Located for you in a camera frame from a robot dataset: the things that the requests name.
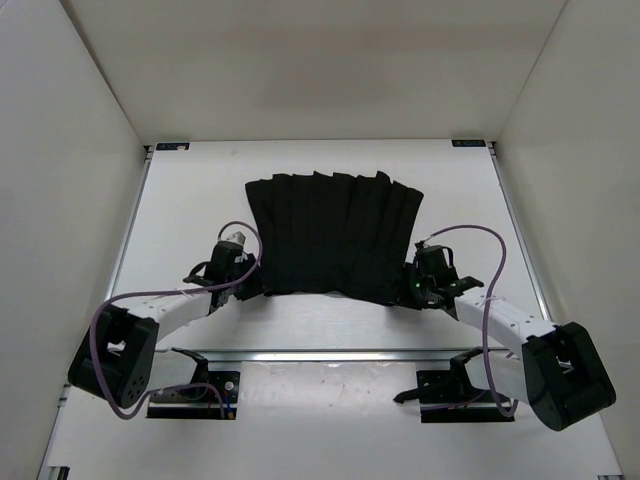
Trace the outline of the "black pleated skirt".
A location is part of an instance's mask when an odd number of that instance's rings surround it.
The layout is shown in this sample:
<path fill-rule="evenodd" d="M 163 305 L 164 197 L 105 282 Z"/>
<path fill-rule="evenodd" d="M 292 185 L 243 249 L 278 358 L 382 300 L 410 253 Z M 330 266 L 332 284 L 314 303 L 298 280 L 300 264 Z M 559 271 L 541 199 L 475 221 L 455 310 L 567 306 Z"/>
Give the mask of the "black pleated skirt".
<path fill-rule="evenodd" d="M 245 191 L 263 245 L 266 295 L 339 293 L 398 304 L 421 191 L 384 172 L 275 174 Z"/>

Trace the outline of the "aluminium front rail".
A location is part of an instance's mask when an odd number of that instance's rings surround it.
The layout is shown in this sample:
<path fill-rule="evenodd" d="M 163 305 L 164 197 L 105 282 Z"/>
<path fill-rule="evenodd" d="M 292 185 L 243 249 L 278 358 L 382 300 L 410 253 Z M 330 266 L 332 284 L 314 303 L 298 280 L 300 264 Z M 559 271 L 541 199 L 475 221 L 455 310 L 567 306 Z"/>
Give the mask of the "aluminium front rail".
<path fill-rule="evenodd" d="M 347 362 L 448 362 L 462 349 L 382 349 L 382 350 L 194 350 L 213 363 L 275 362 L 275 363 L 347 363 Z"/>

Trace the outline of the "left blue corner label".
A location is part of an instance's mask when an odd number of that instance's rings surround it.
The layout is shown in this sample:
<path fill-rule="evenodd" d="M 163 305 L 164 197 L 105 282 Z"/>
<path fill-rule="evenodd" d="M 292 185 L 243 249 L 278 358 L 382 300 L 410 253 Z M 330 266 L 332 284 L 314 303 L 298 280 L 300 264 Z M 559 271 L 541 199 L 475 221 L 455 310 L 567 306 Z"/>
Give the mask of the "left blue corner label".
<path fill-rule="evenodd" d="M 189 148 L 189 142 L 161 142 L 155 147 L 157 151 L 186 151 Z"/>

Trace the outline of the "blue corner label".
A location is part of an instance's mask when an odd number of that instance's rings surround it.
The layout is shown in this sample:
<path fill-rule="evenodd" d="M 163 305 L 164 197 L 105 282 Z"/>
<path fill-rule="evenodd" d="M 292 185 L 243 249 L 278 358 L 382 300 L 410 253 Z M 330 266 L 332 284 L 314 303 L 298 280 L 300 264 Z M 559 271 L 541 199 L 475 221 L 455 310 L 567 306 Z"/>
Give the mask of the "blue corner label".
<path fill-rule="evenodd" d="M 186 151 L 189 148 L 189 142 L 161 142 L 155 147 L 157 151 Z"/>
<path fill-rule="evenodd" d="M 452 139 L 454 148 L 485 148 L 486 142 L 482 139 Z"/>

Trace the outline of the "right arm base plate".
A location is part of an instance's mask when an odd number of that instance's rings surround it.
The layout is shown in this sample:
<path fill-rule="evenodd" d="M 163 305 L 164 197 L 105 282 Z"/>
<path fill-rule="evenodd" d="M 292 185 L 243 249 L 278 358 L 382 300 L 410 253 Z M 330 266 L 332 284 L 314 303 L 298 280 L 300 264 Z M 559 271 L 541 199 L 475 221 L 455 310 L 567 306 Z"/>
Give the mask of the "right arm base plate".
<path fill-rule="evenodd" d="M 515 416 L 505 416 L 488 389 L 471 384 L 465 367 L 476 359 L 482 360 L 479 347 L 454 356 L 447 369 L 418 370 L 416 387 L 398 393 L 393 401 L 417 401 L 423 424 L 514 422 Z"/>

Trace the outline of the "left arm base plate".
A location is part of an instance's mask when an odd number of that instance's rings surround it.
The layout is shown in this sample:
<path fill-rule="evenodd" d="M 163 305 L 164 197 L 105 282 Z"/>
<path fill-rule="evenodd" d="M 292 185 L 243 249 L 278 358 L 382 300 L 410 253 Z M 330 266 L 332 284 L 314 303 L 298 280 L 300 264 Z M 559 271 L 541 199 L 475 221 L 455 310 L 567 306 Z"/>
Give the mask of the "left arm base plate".
<path fill-rule="evenodd" d="M 151 396 L 146 417 L 163 420 L 234 421 L 237 418 L 241 365 L 210 363 L 200 366 L 191 387 L 184 390 L 164 390 Z"/>

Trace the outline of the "right blue corner label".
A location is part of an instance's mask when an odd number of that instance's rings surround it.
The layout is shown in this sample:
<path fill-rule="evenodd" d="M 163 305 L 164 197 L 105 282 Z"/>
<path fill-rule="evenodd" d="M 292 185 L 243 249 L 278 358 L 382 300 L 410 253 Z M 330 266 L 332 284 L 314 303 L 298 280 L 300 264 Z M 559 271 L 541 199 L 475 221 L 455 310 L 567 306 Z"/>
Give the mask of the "right blue corner label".
<path fill-rule="evenodd" d="M 485 148 L 486 142 L 482 139 L 452 139 L 454 148 Z"/>

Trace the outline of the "aluminium right side rail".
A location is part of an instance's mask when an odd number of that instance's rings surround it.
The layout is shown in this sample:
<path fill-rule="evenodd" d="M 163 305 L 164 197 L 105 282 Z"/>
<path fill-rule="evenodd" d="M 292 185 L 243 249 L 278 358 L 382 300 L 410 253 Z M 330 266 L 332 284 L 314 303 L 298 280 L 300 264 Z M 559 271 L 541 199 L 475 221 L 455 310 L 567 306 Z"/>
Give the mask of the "aluminium right side rail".
<path fill-rule="evenodd" d="M 527 245 L 527 241 L 525 239 L 524 236 L 524 232 L 521 228 L 521 222 L 519 220 L 519 217 L 517 215 L 516 212 L 516 208 L 515 208 L 515 203 L 514 203 L 514 199 L 511 195 L 510 189 L 509 189 L 509 185 L 508 182 L 506 180 L 506 177 L 502 171 L 501 168 L 501 164 L 500 164 L 500 160 L 499 160 L 499 156 L 498 156 L 498 152 L 497 152 L 497 143 L 496 142 L 490 142 L 488 144 L 488 150 L 492 159 L 492 164 L 496 173 L 496 176 L 499 180 L 499 184 L 500 184 L 500 188 L 504 197 L 504 201 L 506 203 L 507 206 L 507 210 L 509 212 L 509 216 L 511 218 L 511 222 L 515 231 L 515 235 L 516 238 L 518 240 L 518 244 L 519 244 L 519 248 L 520 251 L 522 253 L 523 256 L 523 260 L 528 272 L 528 276 L 530 279 L 530 283 L 532 285 L 533 291 L 534 291 L 534 295 L 538 304 L 538 308 L 541 312 L 542 317 L 547 320 L 552 322 L 553 321 L 553 317 L 551 314 L 551 311 L 549 309 L 549 304 L 545 298 L 545 295 L 543 293 L 542 290 L 542 285 L 540 282 L 540 279 L 537 275 L 534 263 L 532 261 L 532 257 L 530 255 L 530 251 Z"/>

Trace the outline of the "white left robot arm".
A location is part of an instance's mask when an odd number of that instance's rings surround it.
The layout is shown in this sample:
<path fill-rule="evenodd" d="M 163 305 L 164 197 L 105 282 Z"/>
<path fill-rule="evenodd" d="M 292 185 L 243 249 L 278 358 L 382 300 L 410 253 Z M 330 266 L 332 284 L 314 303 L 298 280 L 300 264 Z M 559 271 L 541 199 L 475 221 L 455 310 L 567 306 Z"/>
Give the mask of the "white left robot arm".
<path fill-rule="evenodd" d="M 211 258 L 184 279 L 187 289 L 130 292 L 105 301 L 90 321 L 68 370 L 70 385 L 105 400 L 121 419 L 133 418 L 143 402 L 163 390 L 197 398 L 220 389 L 209 384 L 205 359 L 184 348 L 156 352 L 174 331 L 205 318 L 229 299 L 262 293 L 260 254 L 227 238 Z"/>

